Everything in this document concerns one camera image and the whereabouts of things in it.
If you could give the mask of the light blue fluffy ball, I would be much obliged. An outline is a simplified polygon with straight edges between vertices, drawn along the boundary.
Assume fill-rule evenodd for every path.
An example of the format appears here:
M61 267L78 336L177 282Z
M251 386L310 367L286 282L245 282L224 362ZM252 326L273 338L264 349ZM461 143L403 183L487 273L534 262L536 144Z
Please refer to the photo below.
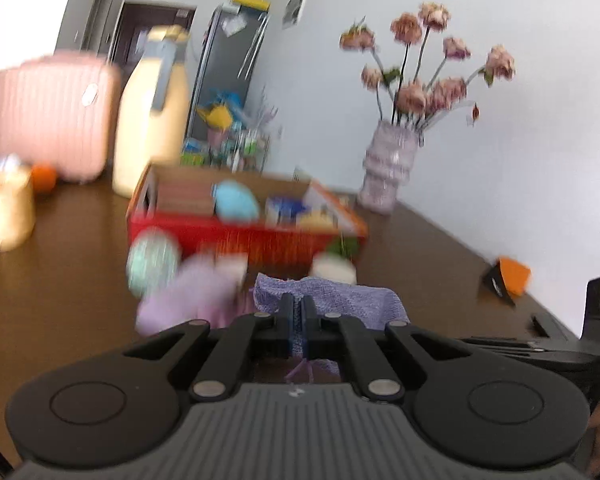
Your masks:
M223 222L255 222L260 219L260 206L250 189L234 181L224 180L213 187L215 213Z

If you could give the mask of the yellow box on fridge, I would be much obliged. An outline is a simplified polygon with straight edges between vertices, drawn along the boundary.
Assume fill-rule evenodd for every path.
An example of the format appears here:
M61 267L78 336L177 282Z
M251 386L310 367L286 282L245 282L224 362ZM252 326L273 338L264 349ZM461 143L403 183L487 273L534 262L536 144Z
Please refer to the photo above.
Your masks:
M271 6L268 0L232 0L232 3L262 12L268 12Z

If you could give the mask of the orange black stand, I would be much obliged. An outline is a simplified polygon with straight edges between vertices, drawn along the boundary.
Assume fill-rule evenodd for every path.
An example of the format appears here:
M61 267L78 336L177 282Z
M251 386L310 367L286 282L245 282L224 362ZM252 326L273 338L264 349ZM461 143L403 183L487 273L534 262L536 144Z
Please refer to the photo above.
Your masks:
M528 266L512 258L500 257L483 274L481 283L506 304L515 307L515 299L526 292L530 278L531 270Z

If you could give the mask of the yellow blue toy pile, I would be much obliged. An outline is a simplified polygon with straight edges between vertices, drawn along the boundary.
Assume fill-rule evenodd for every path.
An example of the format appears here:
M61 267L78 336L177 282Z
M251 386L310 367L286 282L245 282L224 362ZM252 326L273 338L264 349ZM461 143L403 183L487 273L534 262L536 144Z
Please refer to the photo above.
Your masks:
M242 98L235 92L212 91L212 99L196 106L196 113L212 130L226 131L234 122L233 110L242 108Z

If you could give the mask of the pink satin scrunchie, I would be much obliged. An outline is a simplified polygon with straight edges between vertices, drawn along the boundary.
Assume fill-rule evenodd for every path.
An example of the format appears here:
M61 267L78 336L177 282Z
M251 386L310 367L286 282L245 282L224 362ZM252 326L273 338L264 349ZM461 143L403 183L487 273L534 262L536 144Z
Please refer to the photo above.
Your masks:
M293 359L284 374L287 384L339 384L338 364L329 360Z

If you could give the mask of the white yellow plush toy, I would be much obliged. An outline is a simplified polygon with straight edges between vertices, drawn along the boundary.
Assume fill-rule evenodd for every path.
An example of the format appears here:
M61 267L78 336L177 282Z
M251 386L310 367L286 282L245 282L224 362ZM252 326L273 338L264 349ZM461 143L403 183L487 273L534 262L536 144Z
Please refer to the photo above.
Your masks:
M358 282L355 265L347 258L332 252L320 252L314 256L309 276L348 285Z

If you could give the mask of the blue tissue pack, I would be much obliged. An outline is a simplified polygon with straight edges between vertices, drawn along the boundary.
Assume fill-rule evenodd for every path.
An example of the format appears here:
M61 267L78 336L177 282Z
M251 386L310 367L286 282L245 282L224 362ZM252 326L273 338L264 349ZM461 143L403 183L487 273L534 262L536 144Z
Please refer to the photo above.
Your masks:
M306 211L301 200L285 196L271 196L265 202L265 224L267 226L291 226Z

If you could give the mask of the yellow thermos jug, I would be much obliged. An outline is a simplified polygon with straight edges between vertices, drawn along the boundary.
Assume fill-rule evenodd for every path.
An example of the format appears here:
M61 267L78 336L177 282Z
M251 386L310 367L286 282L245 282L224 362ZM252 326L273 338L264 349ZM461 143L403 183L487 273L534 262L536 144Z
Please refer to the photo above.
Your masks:
M148 165L180 160L190 104L187 45L180 25L152 28L124 87L112 170L112 188L123 197L132 196Z

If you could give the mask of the mint green fluffy ball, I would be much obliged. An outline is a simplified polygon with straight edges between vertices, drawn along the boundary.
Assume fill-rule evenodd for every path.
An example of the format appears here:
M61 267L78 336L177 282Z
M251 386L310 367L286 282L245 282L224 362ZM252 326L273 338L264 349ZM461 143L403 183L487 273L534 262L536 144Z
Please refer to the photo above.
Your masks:
M132 241L126 259L126 278L130 292L143 298L166 287L173 280L182 258L178 240L162 229L143 230Z

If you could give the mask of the dried pink roses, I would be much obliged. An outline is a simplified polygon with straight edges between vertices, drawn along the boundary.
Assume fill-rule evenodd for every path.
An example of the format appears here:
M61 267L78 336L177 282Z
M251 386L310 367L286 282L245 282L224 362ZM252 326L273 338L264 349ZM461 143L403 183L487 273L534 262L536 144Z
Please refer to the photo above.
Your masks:
M448 8L433 1L392 20L391 37L402 49L396 65L381 59L376 34L365 18L340 34L341 51L367 53L373 60L372 65L363 67L361 84L375 98L381 125L411 131L422 139L426 131L457 110L468 110L467 122L472 125L480 118L480 107L469 97L470 85L480 79L492 87L495 81L514 79L515 59L501 44L492 47L470 74L445 76L447 65L472 58L465 40L446 33L450 21Z

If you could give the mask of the yellow ceramic mug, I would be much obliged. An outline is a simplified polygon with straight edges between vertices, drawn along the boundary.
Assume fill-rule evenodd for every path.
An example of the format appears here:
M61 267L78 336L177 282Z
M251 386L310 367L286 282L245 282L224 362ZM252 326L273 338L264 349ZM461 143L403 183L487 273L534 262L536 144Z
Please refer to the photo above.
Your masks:
M0 171L0 252L22 245L35 226L31 171Z

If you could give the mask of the pink mini suitcase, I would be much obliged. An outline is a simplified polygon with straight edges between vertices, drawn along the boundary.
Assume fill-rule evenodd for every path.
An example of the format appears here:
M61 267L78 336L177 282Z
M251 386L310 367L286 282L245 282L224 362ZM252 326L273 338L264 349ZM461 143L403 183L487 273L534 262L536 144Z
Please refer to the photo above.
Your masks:
M0 70L0 157L50 165L66 181L97 179L121 85L117 65L91 52L58 51Z

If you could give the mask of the pink textured vase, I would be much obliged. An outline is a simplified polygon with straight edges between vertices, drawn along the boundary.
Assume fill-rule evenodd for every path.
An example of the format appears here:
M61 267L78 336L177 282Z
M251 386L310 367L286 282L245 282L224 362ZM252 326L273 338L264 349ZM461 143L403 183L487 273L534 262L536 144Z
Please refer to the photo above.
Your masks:
M367 148L358 203L376 214L391 214L400 187L410 178L419 148L419 136L411 128L381 120Z

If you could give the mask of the red cardboard box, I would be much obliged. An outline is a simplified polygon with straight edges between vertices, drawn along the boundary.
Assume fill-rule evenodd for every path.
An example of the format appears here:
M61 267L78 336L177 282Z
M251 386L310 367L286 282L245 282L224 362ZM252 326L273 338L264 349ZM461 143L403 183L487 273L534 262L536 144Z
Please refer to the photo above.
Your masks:
M215 186L234 180L250 189L260 206L255 222L223 222L215 213L210 217L191 214L163 214L156 211L158 184L164 181L198 181ZM271 196L301 200L309 211L325 211L335 222L324 228L304 226L267 226L265 202ZM180 243L182 255L196 252L246 254L254 266L265 268L303 268L319 252L334 250L351 261L358 260L368 237L368 226L351 208L315 180L294 181L273 178L257 172L238 172L210 167L150 164L132 195L126 211L129 240L143 230L162 229Z

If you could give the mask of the grey refrigerator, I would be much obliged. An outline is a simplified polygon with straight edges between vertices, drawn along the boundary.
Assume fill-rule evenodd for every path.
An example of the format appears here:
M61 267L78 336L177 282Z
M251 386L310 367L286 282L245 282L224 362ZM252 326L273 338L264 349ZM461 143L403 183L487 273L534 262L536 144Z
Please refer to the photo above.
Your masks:
M245 104L267 27L268 11L224 4L213 12L193 83L186 139L207 139L198 106L207 108L226 94Z

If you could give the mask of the wall electrical panel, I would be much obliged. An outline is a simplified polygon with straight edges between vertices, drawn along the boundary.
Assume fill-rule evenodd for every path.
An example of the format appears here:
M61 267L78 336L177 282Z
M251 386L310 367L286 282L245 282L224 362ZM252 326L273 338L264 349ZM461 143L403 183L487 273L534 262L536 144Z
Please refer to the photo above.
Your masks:
M285 6L282 27L283 29L296 26L301 18L306 0L288 0Z

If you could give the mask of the dark brown door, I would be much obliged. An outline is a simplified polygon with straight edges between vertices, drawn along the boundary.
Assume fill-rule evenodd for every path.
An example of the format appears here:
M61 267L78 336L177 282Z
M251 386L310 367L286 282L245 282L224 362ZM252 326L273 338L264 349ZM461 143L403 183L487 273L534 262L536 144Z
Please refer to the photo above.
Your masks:
M180 25L185 30L189 30L195 12L195 8L185 6L125 1L114 30L110 60L119 66L137 62L143 53L151 29L157 26Z

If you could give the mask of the purple knit towel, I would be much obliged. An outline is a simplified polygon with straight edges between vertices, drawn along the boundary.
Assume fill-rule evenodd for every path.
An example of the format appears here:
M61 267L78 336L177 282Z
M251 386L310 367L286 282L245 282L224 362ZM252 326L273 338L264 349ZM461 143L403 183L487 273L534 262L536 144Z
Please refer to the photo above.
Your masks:
M280 280L260 273L252 289L254 306L270 313L277 310L285 294L297 300L310 296L318 314L337 312L355 316L371 330L383 330L391 321L411 323L399 296L388 288L349 285L312 276Z

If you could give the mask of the orange fruit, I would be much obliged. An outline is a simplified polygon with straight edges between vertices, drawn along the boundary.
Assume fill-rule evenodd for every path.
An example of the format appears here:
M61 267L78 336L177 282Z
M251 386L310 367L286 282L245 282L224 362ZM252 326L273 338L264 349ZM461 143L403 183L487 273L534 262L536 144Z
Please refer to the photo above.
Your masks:
M58 174L53 166L35 164L31 167L31 182L35 194L46 195L56 188Z

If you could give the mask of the lilac fluffy cloth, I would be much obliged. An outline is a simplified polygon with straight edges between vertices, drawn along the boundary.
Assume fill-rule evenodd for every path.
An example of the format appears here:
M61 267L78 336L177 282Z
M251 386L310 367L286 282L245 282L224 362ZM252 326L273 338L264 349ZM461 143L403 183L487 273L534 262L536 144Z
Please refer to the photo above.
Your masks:
M150 336L193 320L207 321L212 328L229 326L248 311L247 270L246 254L187 258L169 284L140 302L135 330Z

